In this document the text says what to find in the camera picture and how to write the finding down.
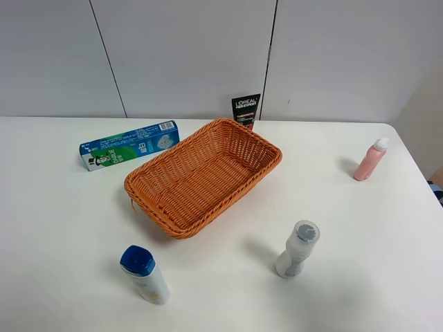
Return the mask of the black L'Oreal tube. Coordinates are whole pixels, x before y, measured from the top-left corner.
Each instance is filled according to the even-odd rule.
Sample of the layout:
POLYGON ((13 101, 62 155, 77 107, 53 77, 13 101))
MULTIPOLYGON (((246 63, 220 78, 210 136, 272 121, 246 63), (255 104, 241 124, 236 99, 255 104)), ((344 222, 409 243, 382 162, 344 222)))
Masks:
POLYGON ((233 98, 231 100, 231 106, 234 121, 252 130, 260 98, 260 93, 239 98, 233 98))

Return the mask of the orange woven basket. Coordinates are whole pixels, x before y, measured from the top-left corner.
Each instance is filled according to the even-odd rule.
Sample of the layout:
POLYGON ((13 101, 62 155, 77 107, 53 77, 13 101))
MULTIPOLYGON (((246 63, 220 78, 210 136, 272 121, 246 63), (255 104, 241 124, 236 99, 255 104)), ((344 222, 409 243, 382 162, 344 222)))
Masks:
POLYGON ((275 145, 220 118, 135 169, 124 188, 164 233, 187 239, 249 193, 281 160, 275 145))

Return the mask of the blue green toothpaste box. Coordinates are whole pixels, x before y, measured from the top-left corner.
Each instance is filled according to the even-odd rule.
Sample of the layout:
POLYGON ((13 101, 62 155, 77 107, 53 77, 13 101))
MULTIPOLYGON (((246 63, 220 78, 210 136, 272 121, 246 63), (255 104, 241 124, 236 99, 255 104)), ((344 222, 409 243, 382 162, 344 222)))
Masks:
POLYGON ((82 143, 79 153, 87 169, 95 171, 165 151, 180 142, 173 120, 82 143))

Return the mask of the dark object at table edge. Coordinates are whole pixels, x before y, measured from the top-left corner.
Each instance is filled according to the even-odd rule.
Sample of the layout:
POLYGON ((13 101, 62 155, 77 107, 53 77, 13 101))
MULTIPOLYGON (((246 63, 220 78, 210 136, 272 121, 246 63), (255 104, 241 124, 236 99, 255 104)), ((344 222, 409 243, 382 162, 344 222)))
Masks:
POLYGON ((433 181, 428 181, 430 188, 432 189, 435 197, 440 202, 440 205, 443 206, 443 190, 442 188, 435 184, 433 181))

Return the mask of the white bottle clear cap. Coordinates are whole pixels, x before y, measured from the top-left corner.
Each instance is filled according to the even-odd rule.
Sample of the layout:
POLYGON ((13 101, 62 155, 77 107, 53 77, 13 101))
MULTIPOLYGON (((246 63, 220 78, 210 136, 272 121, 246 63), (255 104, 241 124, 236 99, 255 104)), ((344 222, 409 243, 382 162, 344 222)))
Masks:
POLYGON ((284 279, 299 275, 319 237, 320 230, 315 223, 308 220, 297 222, 286 241, 285 250, 275 262, 277 274, 284 279))

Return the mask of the white bottle blue cap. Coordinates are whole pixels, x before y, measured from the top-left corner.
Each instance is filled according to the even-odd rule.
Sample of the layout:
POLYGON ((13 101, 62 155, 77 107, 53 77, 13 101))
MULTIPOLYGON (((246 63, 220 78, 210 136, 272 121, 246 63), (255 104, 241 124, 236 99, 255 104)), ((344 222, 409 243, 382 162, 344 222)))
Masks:
POLYGON ((169 288, 149 250, 135 245, 128 247, 120 258, 120 267, 145 301, 157 305, 168 302, 169 288))

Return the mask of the pink bottle white cap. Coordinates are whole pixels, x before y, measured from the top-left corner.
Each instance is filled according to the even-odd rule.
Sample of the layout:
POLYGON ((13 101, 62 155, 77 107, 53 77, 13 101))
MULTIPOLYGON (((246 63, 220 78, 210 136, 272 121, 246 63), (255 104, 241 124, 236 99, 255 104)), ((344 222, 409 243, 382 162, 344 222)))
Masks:
POLYGON ((370 177, 388 149, 388 138, 380 138, 366 152, 365 157, 354 172, 354 179, 364 181, 370 177))

